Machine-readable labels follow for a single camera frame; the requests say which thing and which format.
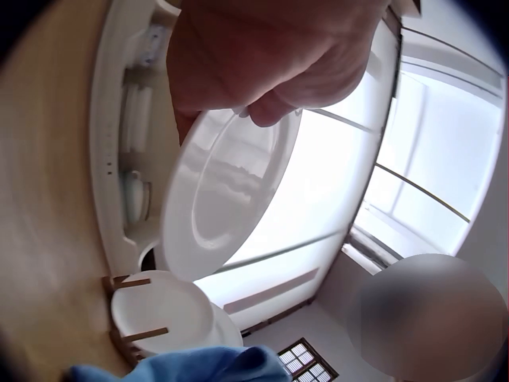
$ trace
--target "window frame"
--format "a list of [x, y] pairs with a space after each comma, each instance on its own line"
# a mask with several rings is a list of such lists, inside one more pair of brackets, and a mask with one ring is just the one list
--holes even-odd
[[277, 355], [278, 356], [282, 356], [283, 354], [287, 353], [288, 351], [290, 351], [295, 359], [298, 359], [299, 356], [297, 356], [295, 353], [293, 353], [292, 349], [298, 345], [303, 345], [304, 348], [306, 349], [306, 351], [308, 351], [312, 356], [313, 356], [313, 360], [311, 362], [309, 362], [307, 365], [303, 365], [302, 368], [298, 369], [296, 372], [292, 373], [291, 371], [289, 371], [286, 367], [285, 369], [290, 373], [290, 375], [292, 376], [292, 380], [296, 380], [298, 379], [300, 376], [302, 376], [304, 373], [310, 371], [315, 365], [320, 365], [323, 367], [323, 369], [330, 375], [330, 381], [329, 382], [332, 382], [333, 380], [335, 380], [337, 377], [339, 377], [339, 374], [338, 372], [336, 372], [332, 366], [329, 365], [329, 363], [315, 350], [314, 347], [312, 347], [310, 345], [310, 343], [308, 341], [306, 341], [306, 339], [304, 337], [300, 338], [299, 340], [295, 341], [294, 343], [292, 343], [290, 346], [286, 347], [285, 349], [283, 349], [282, 351], [280, 351]]

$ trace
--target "blue towel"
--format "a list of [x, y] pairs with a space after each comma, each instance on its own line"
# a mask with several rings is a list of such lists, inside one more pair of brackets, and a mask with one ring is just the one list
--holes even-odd
[[141, 361], [123, 378], [93, 366], [70, 369], [74, 382], [290, 382], [279, 357], [263, 346], [206, 347]]

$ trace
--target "hand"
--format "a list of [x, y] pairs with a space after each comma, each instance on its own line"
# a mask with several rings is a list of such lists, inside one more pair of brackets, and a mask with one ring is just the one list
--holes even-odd
[[248, 105], [270, 126], [360, 82], [387, 0], [184, 0], [167, 69], [182, 144], [202, 110]]

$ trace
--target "wooden countertop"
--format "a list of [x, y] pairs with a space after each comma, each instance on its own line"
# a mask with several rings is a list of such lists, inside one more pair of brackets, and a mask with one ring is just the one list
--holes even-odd
[[107, 335], [88, 153], [108, 4], [53, 2], [0, 72], [0, 328], [25, 347], [40, 380], [76, 363], [128, 370]]

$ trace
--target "white plate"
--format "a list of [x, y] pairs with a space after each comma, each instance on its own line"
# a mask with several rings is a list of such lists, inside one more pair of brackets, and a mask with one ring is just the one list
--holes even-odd
[[162, 250], [181, 280], [211, 275], [260, 221], [290, 160], [300, 124], [293, 112], [261, 128], [232, 110], [199, 115], [170, 178]]
[[208, 338], [214, 312], [201, 289], [162, 270], [140, 272], [125, 281], [145, 278], [151, 284], [118, 289], [111, 299], [111, 314], [122, 336], [168, 328], [167, 334], [134, 342], [146, 354], [195, 347]]
[[235, 326], [228, 313], [221, 309], [219, 306], [211, 303], [214, 310], [215, 317], [215, 331], [217, 332], [218, 343], [217, 345], [224, 346], [244, 346], [244, 340], [239, 328]]

